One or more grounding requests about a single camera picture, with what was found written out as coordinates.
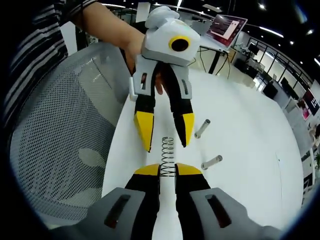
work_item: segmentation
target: white desk surface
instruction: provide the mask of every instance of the white desk surface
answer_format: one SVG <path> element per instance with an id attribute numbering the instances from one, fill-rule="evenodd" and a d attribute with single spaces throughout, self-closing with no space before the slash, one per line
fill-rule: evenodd
<path id="1" fill-rule="evenodd" d="M 205 119 L 211 121 L 202 137 L 192 137 L 183 148 L 168 96 L 157 94 L 151 153 L 145 152 L 133 122 L 135 103 L 127 99 L 111 143 L 102 196 L 125 187 L 136 169 L 160 164 L 162 137 L 174 137 L 175 162 L 201 170 L 201 163 L 222 155 L 222 162 L 202 171 L 211 188 L 220 188 L 243 204 L 258 224 L 283 229 L 301 208 L 303 168 L 282 110 L 251 88 L 202 71 L 190 69 L 189 80 L 194 128 Z M 173 177 L 161 178 L 153 239 L 182 239 L 174 189 Z"/>
<path id="2" fill-rule="evenodd" d="M 217 43 L 212 41 L 207 36 L 201 36 L 200 37 L 200 47 L 205 47 L 207 49 L 211 49 L 211 50 L 219 51 L 219 52 L 222 52 L 222 51 L 227 51 L 228 52 L 226 47 L 219 46 Z"/>

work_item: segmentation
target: yellow circle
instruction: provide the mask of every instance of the yellow circle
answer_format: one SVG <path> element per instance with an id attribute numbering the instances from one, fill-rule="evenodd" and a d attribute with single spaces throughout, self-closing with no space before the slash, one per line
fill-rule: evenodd
<path id="1" fill-rule="evenodd" d="M 170 41 L 169 41 L 169 48 L 172 49 L 172 50 L 175 51 L 175 52 L 182 52 L 182 51 L 176 51 L 176 50 L 173 49 L 173 47 L 172 47 L 172 44 L 173 44 L 175 41 L 177 41 L 177 40 L 185 40 L 185 41 L 187 41 L 187 43 L 188 43 L 187 48 L 190 46 L 190 39 L 189 39 L 187 36 L 174 36 L 174 37 L 171 38 Z"/>

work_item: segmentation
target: laptop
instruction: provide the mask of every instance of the laptop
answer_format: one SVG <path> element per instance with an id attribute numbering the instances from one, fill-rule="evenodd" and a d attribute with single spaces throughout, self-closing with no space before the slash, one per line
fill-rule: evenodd
<path id="1" fill-rule="evenodd" d="M 219 47 L 228 50 L 237 39 L 248 19 L 218 14 L 205 36 Z"/>

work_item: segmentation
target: mesh office chair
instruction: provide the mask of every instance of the mesh office chair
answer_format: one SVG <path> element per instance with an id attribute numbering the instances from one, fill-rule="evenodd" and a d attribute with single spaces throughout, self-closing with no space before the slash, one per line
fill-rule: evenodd
<path id="1" fill-rule="evenodd" d="M 68 57 L 29 96 L 10 163 L 45 223 L 75 224 L 101 198 L 129 77 L 120 50 L 100 42 Z"/>

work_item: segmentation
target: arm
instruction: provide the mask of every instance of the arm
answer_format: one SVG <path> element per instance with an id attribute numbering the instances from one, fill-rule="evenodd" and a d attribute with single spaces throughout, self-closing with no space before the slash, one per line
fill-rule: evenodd
<path id="1" fill-rule="evenodd" d="M 81 13 L 74 16 L 72 22 L 90 35 L 125 50 L 133 59 L 141 53 L 145 35 L 116 17 L 99 2 L 83 10 L 84 26 Z"/>

